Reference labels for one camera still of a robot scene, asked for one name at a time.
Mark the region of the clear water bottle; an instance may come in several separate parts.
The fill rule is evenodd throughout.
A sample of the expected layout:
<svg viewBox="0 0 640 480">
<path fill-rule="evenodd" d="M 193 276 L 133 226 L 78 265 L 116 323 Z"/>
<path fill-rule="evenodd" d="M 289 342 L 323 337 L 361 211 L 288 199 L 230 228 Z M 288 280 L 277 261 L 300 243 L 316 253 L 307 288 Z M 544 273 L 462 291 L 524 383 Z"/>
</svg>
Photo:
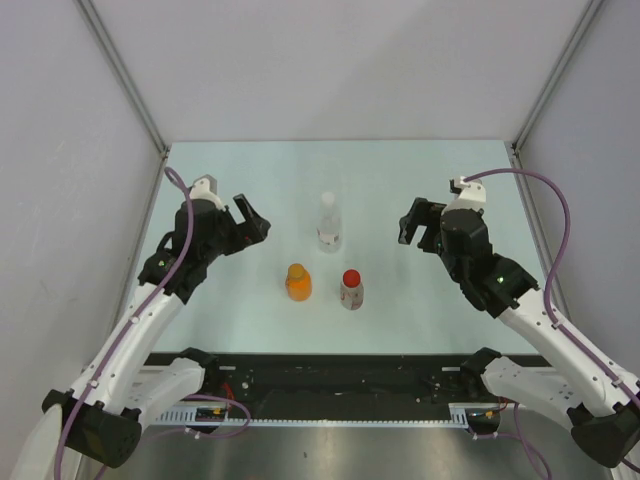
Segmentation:
<svg viewBox="0 0 640 480">
<path fill-rule="evenodd" d="M 323 192 L 320 200 L 320 215 L 316 227 L 317 238 L 323 251 L 335 253 L 340 249 L 342 240 L 340 209 L 333 192 Z"/>
</svg>

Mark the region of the milk bottle with red label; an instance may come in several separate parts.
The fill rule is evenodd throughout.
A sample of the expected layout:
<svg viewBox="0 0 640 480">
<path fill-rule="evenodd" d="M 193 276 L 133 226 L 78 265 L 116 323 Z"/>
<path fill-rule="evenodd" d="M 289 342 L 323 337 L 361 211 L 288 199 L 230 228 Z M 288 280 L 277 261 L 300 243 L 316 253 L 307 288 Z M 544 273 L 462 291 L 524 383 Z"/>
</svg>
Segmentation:
<svg viewBox="0 0 640 480">
<path fill-rule="evenodd" d="M 347 310 L 358 310 L 364 300 L 364 287 L 361 282 L 342 282 L 340 286 L 341 304 Z"/>
</svg>

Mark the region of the red bottle cap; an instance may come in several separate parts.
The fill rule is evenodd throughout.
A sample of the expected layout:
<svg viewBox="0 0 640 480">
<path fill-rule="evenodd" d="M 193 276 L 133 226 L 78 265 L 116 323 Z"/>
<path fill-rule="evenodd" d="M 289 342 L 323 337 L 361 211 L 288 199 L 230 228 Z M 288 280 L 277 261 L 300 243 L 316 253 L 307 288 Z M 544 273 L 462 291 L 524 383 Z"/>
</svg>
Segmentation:
<svg viewBox="0 0 640 480">
<path fill-rule="evenodd" d="M 347 288 L 356 288 L 361 284 L 360 273 L 355 269 L 346 270 L 343 274 L 342 282 Z"/>
</svg>

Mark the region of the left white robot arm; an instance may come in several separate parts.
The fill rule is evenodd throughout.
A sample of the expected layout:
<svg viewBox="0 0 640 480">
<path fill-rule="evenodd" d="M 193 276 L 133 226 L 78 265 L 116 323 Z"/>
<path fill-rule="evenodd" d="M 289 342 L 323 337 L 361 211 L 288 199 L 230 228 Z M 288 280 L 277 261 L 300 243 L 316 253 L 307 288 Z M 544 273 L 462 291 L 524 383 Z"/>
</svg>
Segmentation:
<svg viewBox="0 0 640 480">
<path fill-rule="evenodd" d="M 131 303 L 107 342 L 67 391 L 50 391 L 43 418 L 24 444 L 14 479 L 59 479 L 70 449 L 105 468 L 118 468 L 136 450 L 150 422 L 186 397 L 207 400 L 221 387 L 208 363 L 180 357 L 155 379 L 134 379 L 156 341 L 207 278 L 219 256 L 263 242 L 270 224 L 242 194 L 234 202 L 244 220 L 211 193 L 190 191 L 145 261 Z"/>
</svg>

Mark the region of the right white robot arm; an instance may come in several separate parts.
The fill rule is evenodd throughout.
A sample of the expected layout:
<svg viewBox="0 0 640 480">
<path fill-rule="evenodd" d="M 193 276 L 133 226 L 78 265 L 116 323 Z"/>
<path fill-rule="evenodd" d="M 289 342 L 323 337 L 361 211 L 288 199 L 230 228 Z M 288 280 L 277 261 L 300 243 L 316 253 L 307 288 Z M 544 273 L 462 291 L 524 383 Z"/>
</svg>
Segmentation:
<svg viewBox="0 0 640 480">
<path fill-rule="evenodd" d="M 558 376 L 523 372 L 505 355 L 482 348 L 462 366 L 463 393 L 473 401 L 492 394 L 521 403 L 568 430 L 592 460 L 617 467 L 639 442 L 638 376 L 545 305 L 538 282 L 494 252 L 482 215 L 417 197 L 399 221 L 398 241 L 410 244 L 424 227 L 419 249 L 437 255 L 466 300 L 524 338 Z"/>
</svg>

